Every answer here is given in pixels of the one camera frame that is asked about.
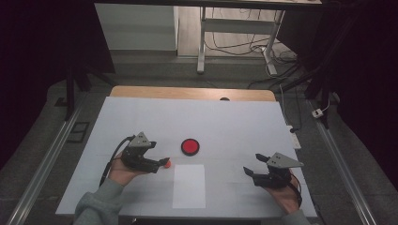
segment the orange object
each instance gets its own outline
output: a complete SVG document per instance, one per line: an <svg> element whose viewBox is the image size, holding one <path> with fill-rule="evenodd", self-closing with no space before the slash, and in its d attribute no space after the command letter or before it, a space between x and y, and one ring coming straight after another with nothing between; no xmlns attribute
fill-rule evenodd
<svg viewBox="0 0 398 225"><path fill-rule="evenodd" d="M172 162L170 161L170 159L167 161L166 165L164 165L164 168L169 168L172 166Z"/></svg>

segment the sleeve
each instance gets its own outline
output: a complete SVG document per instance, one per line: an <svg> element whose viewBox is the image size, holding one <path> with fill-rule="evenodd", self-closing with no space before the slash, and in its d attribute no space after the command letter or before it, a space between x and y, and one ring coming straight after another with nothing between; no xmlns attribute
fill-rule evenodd
<svg viewBox="0 0 398 225"><path fill-rule="evenodd" d="M282 222L284 225L311 225L301 209L282 217Z"/></svg>
<svg viewBox="0 0 398 225"><path fill-rule="evenodd" d="M76 206L73 224L118 224L123 188L107 178L95 193L85 193Z"/></svg>

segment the red button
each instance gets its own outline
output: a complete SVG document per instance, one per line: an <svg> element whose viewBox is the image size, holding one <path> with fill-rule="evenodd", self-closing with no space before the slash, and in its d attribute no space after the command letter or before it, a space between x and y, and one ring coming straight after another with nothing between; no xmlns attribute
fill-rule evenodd
<svg viewBox="0 0 398 225"><path fill-rule="evenodd" d="M189 157L196 155L199 152L199 148L199 142L195 139L187 139L181 144L182 152Z"/></svg>

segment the wooden floor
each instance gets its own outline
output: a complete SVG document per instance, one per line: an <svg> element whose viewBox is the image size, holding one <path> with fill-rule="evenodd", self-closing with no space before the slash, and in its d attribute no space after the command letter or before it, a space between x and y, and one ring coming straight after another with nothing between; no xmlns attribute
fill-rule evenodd
<svg viewBox="0 0 398 225"><path fill-rule="evenodd" d="M178 56L197 56L199 41L200 41L200 13L199 7L179 7L179 31L178 31ZM219 8L208 7L206 10L207 18L218 19L236 19L236 20L261 20L273 21L275 15L274 10L259 10L259 9L245 9L245 8ZM254 34L227 34L227 33L211 33L207 32L205 35L205 42L208 47L212 49L221 49L230 53L247 53L250 49L250 43L253 45L267 44L266 35ZM279 41L275 41L273 50L276 55L288 51L288 49ZM243 46L234 48L217 48L231 45L239 45L248 43ZM205 56L234 56L230 53L210 50L206 48ZM263 55L259 52L251 52L248 54L239 55L239 57L259 57Z"/></svg>

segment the power adapter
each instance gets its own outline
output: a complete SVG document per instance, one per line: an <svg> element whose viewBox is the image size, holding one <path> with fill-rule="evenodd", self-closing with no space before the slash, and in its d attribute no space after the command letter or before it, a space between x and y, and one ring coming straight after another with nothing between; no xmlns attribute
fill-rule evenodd
<svg viewBox="0 0 398 225"><path fill-rule="evenodd" d="M314 117L314 118L319 118L319 117L321 117L322 115L323 115L323 113L322 113L321 109L317 109L317 110L314 110L314 111L313 111L313 117Z"/></svg>

